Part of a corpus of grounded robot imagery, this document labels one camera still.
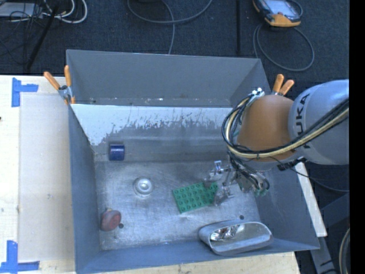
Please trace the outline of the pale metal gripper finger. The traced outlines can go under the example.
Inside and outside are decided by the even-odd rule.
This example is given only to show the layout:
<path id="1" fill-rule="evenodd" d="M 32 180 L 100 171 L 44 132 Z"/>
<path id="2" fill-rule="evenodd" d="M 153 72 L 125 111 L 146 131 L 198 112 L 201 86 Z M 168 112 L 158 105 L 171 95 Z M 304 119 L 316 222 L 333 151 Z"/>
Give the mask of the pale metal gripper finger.
<path id="1" fill-rule="evenodd" d="M 218 207 L 223 202 L 225 202 L 228 199 L 233 198 L 233 197 L 234 197 L 234 195 L 231 193 L 230 187 L 221 185 L 221 186 L 219 186 L 219 188 L 217 189 L 217 191 L 214 195 L 213 205 Z"/>
<path id="2" fill-rule="evenodd" d="M 216 183 L 223 177 L 226 177 L 229 172 L 230 168 L 228 165 L 223 166 L 222 161 L 215 161 L 213 168 L 208 172 L 207 177 L 203 179 L 204 187 L 209 188 L 213 183 Z"/>

